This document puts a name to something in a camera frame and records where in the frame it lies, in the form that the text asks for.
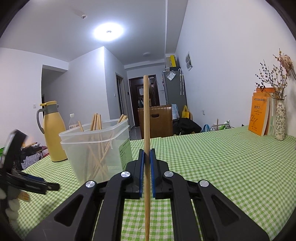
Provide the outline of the left white gloved hand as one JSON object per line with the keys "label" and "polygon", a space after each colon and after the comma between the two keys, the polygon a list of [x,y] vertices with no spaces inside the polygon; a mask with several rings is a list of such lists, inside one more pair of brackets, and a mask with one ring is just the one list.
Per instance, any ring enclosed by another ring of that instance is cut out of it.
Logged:
{"label": "left white gloved hand", "polygon": [[29,202],[30,196],[28,192],[13,187],[8,193],[10,197],[8,197],[8,194],[1,188],[1,200],[7,199],[8,207],[5,209],[5,213],[9,221],[16,221],[19,216],[20,200]]}

